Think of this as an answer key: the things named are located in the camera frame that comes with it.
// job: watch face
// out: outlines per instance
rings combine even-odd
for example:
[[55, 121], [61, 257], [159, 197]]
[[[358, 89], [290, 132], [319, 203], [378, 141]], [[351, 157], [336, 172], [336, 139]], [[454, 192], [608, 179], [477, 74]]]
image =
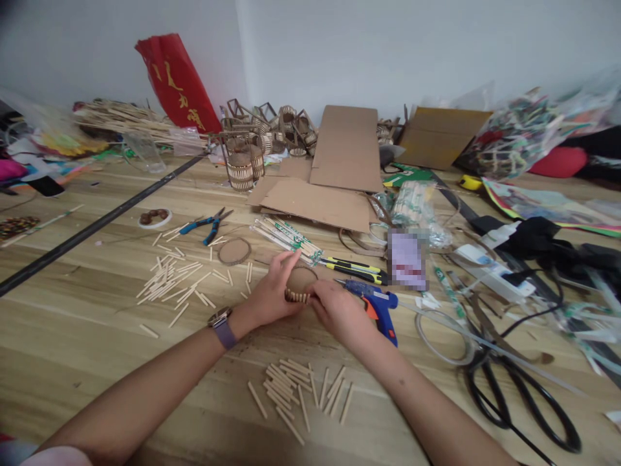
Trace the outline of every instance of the watch face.
[[210, 327], [214, 327], [218, 322], [226, 319], [231, 313], [232, 309], [230, 307], [223, 307], [216, 314], [212, 315], [207, 321], [207, 325]]

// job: red banner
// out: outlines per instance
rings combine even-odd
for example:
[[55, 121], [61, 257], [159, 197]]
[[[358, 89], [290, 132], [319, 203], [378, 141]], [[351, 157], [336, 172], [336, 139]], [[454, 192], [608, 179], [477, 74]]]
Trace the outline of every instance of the red banner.
[[138, 41], [149, 81], [162, 108], [181, 128], [196, 126], [199, 133], [219, 133], [220, 120], [178, 34]]

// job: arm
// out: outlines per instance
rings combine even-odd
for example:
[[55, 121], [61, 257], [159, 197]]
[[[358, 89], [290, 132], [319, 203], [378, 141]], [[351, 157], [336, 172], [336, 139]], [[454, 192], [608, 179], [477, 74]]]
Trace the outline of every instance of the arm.
[[[237, 340], [304, 307], [285, 301], [285, 284], [299, 256], [276, 256], [248, 300], [234, 308], [229, 326]], [[112, 385], [38, 451], [67, 445], [86, 453], [95, 465], [125, 463], [224, 353], [212, 328], [198, 330]]]
[[323, 325], [386, 389], [434, 465], [517, 465], [373, 327], [351, 293], [323, 280], [309, 291], [314, 295], [310, 303]]

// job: smartwatch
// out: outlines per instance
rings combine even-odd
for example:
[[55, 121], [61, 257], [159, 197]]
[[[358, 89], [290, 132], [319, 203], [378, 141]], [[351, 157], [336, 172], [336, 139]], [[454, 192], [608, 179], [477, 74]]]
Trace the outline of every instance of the smartwatch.
[[227, 351], [237, 344], [237, 339], [228, 325], [228, 317], [232, 312], [233, 309], [231, 307], [223, 307], [207, 321], [207, 326], [215, 330], [215, 334]]

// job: orange trigger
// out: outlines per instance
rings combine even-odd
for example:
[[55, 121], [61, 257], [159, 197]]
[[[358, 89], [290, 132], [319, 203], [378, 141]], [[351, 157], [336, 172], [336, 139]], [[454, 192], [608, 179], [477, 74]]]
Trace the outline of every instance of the orange trigger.
[[367, 315], [369, 316], [369, 318], [372, 318], [373, 320], [378, 320], [379, 317], [377, 317], [377, 312], [375, 311], [373, 305], [364, 296], [362, 297], [362, 300], [367, 304], [365, 306], [365, 310], [367, 311]]

